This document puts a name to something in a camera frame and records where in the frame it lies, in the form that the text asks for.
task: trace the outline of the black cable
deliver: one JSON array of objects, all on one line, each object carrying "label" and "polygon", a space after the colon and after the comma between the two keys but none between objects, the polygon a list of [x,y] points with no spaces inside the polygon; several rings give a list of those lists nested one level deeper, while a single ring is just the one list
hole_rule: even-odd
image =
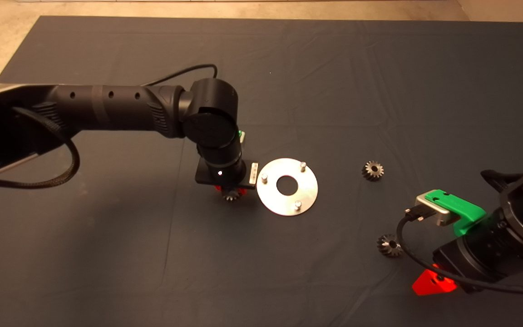
[{"label": "black cable", "polygon": [[495,283],[488,283],[483,281],[478,281],[477,279],[471,279],[467,277],[462,277],[460,275],[456,275],[454,273],[450,273],[448,271],[444,271],[442,269],[438,269],[436,267],[433,267],[429,263],[425,262],[423,259],[417,257],[411,249],[409,249],[409,246],[405,244],[405,240],[403,238],[403,228],[405,227],[405,224],[407,222],[413,221],[412,217],[409,217],[408,215],[405,215],[403,219],[399,222],[397,225],[397,241],[398,244],[400,244],[401,249],[409,256],[411,259],[413,259],[416,263],[419,263],[419,265],[423,266],[426,269],[429,269],[430,271],[437,273],[438,275],[441,275],[443,277],[447,277],[450,279],[453,279],[453,281],[467,284],[470,286],[475,286],[477,288],[484,288],[486,290],[492,290],[497,292],[509,292],[509,293],[515,293],[515,294],[523,294],[523,286],[519,285],[506,285],[506,284],[495,284]]},{"label": "black cable", "polygon": [[75,176],[76,172],[79,169],[79,154],[78,149],[74,145],[74,143],[69,139],[68,137],[64,136],[61,132],[62,128],[52,122],[52,120],[41,116],[40,114],[36,114],[35,112],[23,109],[23,108],[12,108],[15,112],[18,114],[21,114],[22,116],[25,116],[42,126],[46,128],[50,133],[52,133],[55,137],[60,139],[62,143],[65,143],[65,145],[70,149],[70,153],[72,155],[72,163],[70,167],[62,173],[60,176],[57,176],[55,178],[52,178],[50,180],[45,180],[43,182],[36,182],[36,183],[24,183],[24,182],[15,182],[12,180],[1,180],[0,179],[0,188],[26,188],[26,189],[35,189],[35,188],[52,188],[54,186],[58,186],[61,184],[64,184],[65,182],[69,181],[72,177]]},{"label": "black cable", "polygon": [[172,73],[172,74],[167,75],[165,77],[162,77],[162,78],[160,78],[158,80],[154,80],[152,82],[142,84],[141,86],[157,85],[158,83],[162,83],[164,81],[168,81],[170,79],[173,79],[174,77],[181,76],[181,75],[183,75],[185,73],[192,72],[193,70],[203,69],[203,68],[213,68],[213,78],[214,79],[217,78],[217,66],[215,64],[196,64],[195,66],[191,66],[191,67],[187,67],[185,69],[181,69],[181,70],[179,70],[176,73]]}]

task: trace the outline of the concrete floor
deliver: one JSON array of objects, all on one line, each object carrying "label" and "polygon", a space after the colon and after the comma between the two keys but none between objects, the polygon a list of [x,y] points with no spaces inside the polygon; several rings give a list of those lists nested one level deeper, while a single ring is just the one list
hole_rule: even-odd
[{"label": "concrete floor", "polygon": [[523,0],[160,3],[0,0],[0,72],[40,15],[523,21]]}]

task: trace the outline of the red gripper part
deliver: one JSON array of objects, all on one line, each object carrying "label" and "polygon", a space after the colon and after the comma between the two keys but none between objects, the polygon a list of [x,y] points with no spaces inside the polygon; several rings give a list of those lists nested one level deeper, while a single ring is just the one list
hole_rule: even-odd
[{"label": "red gripper part", "polygon": [[417,281],[413,283],[413,291],[419,296],[452,292],[457,288],[453,279],[439,277],[437,274],[426,269]]},{"label": "red gripper part", "polygon": [[[215,189],[217,191],[220,191],[220,192],[222,191],[222,187],[219,186],[219,185],[215,185]],[[245,195],[245,194],[247,194],[247,189],[245,189],[245,188],[238,188],[237,189],[237,193],[239,193],[239,195]]]}]

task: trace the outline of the center hole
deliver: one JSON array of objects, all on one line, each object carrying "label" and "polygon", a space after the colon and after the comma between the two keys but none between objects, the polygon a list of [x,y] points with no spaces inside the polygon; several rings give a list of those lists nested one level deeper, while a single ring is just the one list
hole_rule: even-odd
[{"label": "center hole", "polygon": [[297,182],[292,176],[282,176],[278,180],[278,191],[284,195],[292,195],[297,191]]}]

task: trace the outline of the metal gear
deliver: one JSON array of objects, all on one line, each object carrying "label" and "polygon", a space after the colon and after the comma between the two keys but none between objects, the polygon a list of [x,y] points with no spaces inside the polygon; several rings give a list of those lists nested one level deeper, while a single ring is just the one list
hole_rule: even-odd
[{"label": "metal gear", "polygon": [[369,161],[363,166],[363,177],[371,182],[380,180],[385,170],[382,165],[376,161]]},{"label": "metal gear", "polygon": [[241,195],[243,194],[243,192],[240,191],[238,188],[222,188],[221,192],[222,192],[222,197],[227,202],[233,202],[233,201],[239,199],[239,197],[241,197]]},{"label": "metal gear", "polygon": [[384,234],[376,240],[378,251],[390,258],[400,257],[403,254],[401,245],[397,243],[397,237],[394,234]]}]

